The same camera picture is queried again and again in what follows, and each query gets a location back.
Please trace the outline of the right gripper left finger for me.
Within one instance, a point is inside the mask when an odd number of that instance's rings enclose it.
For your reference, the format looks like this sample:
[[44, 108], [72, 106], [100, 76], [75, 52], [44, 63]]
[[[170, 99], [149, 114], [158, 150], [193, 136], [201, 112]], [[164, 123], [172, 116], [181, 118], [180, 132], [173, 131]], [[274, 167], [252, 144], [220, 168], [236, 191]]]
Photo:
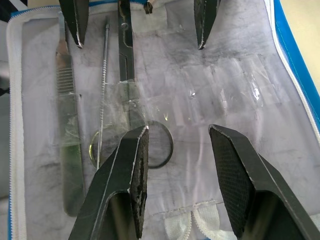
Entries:
[[139, 240], [147, 199], [149, 128], [128, 131], [95, 173], [71, 240]]

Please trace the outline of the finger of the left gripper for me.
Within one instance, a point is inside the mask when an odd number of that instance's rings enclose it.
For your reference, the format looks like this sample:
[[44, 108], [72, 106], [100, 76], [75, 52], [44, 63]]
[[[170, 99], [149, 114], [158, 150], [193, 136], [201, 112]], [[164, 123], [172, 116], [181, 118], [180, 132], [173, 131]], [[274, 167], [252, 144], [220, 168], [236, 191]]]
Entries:
[[209, 38], [217, 17], [220, 0], [194, 0], [194, 21], [197, 47], [202, 50]]
[[78, 48], [83, 48], [89, 19], [89, 0], [59, 0], [65, 22]]

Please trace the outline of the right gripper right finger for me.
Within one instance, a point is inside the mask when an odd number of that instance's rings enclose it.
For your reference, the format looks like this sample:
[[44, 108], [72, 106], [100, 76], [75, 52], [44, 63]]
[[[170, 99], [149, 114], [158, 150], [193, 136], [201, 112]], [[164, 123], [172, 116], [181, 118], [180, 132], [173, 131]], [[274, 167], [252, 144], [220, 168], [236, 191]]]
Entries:
[[208, 127], [219, 188], [238, 240], [318, 240], [320, 231], [281, 173], [242, 133]]

